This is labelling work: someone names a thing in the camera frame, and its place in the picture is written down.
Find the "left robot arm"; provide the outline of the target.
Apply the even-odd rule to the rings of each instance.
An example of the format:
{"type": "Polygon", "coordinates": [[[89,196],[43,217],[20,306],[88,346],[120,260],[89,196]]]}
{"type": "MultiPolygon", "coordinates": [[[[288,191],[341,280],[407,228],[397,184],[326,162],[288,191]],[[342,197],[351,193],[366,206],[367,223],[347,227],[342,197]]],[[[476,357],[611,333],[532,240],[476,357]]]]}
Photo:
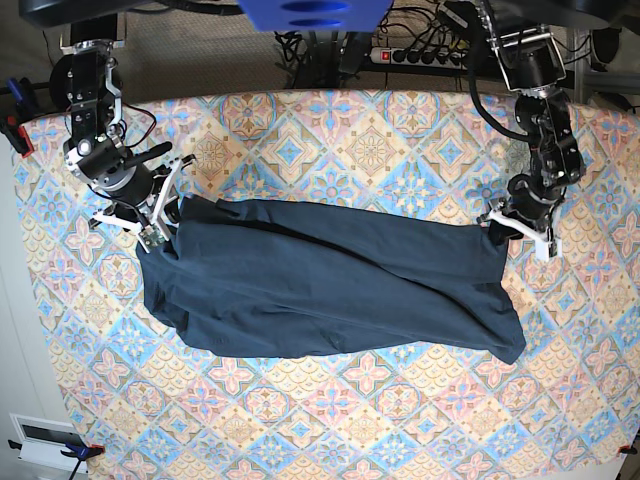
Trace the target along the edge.
{"type": "Polygon", "coordinates": [[[586,167],[571,128],[569,98],[558,82],[566,78],[553,34],[542,25],[501,32],[488,1],[478,1],[476,18],[468,22],[470,49],[465,58],[469,92],[477,113],[501,135],[527,145],[528,169],[512,177],[508,196],[492,204],[478,221],[487,223],[496,245],[524,236],[559,253],[553,214],[569,186],[578,183],[586,167]],[[509,91],[517,94],[516,123],[520,133],[503,126],[482,104],[477,89],[477,65],[494,56],[509,91]]]}

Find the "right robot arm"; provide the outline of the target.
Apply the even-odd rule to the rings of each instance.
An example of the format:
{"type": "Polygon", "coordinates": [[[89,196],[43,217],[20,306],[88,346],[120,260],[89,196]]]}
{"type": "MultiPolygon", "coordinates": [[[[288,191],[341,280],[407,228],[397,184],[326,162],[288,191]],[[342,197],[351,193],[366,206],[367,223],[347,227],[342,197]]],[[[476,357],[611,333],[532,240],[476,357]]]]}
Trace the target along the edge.
{"type": "Polygon", "coordinates": [[[116,14],[70,27],[60,45],[70,61],[66,69],[70,138],[64,146],[67,170],[90,191],[110,202],[95,212],[91,227],[108,224],[133,235],[143,247],[171,239],[180,221],[175,183],[194,157],[171,160],[153,170],[146,163],[169,153],[170,142],[136,153],[126,144],[122,83],[112,52],[124,45],[126,25],[116,14]]]}

